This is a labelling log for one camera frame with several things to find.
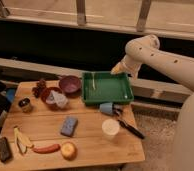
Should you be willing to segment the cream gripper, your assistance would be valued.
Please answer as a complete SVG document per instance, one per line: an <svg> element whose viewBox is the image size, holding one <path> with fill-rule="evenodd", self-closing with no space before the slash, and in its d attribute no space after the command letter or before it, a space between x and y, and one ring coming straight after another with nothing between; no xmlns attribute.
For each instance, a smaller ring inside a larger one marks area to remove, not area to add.
<svg viewBox="0 0 194 171"><path fill-rule="evenodd" d="M138 72L141 68L141 63L132 59L130 56L125 55L120 63L117 63L111 70L111 74L120 74L122 72L130 74L132 77L137 78Z"/></svg>

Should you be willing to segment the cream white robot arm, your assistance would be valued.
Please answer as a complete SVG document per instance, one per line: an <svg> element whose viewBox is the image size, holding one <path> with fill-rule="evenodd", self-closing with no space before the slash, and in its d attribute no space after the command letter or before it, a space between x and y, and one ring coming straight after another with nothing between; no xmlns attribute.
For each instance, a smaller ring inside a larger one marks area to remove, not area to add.
<svg viewBox="0 0 194 171"><path fill-rule="evenodd" d="M162 51L158 37L146 35L126 44L125 56L111 73L125 72L137 78L142 64L193 91L178 116L169 171L194 171L194 58Z"/></svg>

